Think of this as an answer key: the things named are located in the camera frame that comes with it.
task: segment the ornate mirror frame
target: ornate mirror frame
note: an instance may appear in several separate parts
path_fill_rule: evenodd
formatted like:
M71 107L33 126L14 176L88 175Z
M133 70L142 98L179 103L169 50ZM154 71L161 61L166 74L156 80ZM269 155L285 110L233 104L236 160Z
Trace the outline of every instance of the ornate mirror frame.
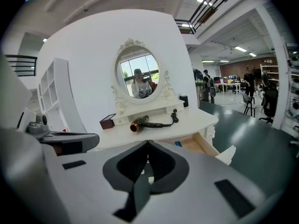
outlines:
M117 66L119 59L121 55L124 53L126 48L137 46L140 47L146 51L148 51L156 60L158 64L159 69L159 83L156 88L156 90L147 98L145 99L136 99L131 96L129 96L119 85L118 79L117 79ZM129 38L124 45L121 45L120 48L117 51L116 58L114 59L114 63L112 65L112 82L113 85L111 88L113 89L113 93L115 94L115 106L117 111L124 112L128 106L128 102L134 103L134 104L145 104L153 99L155 99L157 96L163 97L166 100L171 100L175 97L174 91L169 84L169 76L168 71L164 70L163 65L159 62L159 58L155 54L153 54L149 48L145 46L143 42L140 42L139 40L133 40Z

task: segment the hair dryer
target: hair dryer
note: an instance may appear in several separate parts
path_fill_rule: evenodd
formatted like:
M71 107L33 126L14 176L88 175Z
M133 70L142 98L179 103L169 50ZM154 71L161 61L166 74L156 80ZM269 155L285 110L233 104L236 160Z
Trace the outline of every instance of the hair dryer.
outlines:
M149 120L148 115L145 115L143 117L139 117L135 119L130 126L131 131L133 132L138 132L141 131L144 127L147 128L163 128L163 127L169 127L172 124L160 124L160 123L148 123L147 121Z

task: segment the wooden wall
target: wooden wall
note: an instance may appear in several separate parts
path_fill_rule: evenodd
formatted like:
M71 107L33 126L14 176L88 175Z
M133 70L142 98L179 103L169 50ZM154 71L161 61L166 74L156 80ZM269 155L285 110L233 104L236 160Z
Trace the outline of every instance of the wooden wall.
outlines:
M270 64L265 63L264 60L272 60L271 65L277 65L276 57L264 57L264 58L258 58L258 59L251 59L248 61L221 65L220 66L221 75L222 75L222 77L237 75L237 77L244 78L244 75L246 74L246 67L248 65L250 65L252 67L252 69L254 69L254 68L260 69L260 64L270 65Z

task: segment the green floor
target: green floor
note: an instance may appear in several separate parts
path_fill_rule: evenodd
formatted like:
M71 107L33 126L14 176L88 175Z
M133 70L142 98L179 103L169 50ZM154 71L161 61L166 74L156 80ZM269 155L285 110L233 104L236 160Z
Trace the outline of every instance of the green floor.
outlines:
M201 102L200 109L219 119L214 147L219 152L231 145L236 147L231 167L255 182L266 196L287 186L297 162L293 157L298 148L288 146L294 140L292 136L219 105Z

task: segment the white shelf unit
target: white shelf unit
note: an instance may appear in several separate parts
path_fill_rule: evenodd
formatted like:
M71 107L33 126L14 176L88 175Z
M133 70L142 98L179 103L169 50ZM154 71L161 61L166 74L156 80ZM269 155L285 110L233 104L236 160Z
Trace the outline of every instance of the white shelf unit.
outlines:
M288 94L288 100L286 104L286 110L290 109L290 103L292 99L299 100L299 95L292 93L292 78L297 78L297 76L299 76L299 69L289 67L288 74L289 74L289 91L288 91L289 94ZM289 118L285 116L283 119L283 125L281 129L286 133L290 134L291 136L299 139L299 133L294 130L295 126L299 126L298 120L296 118Z
M38 99L51 131L86 133L72 96L68 61L54 58L38 85Z
M272 75L279 75L279 72L278 72L278 65L262 65L262 64L260 64L260 66L261 66L261 73L262 73L262 75L263 75L263 69L264 68L270 68L270 69L275 69L275 71L270 71L270 72L268 72L268 74L272 74ZM271 78L271 79L269 79L269 80L271 80L271 81L279 81L279 78L278 79L276 79L276 78Z
M261 65L261 67L278 67L278 65Z

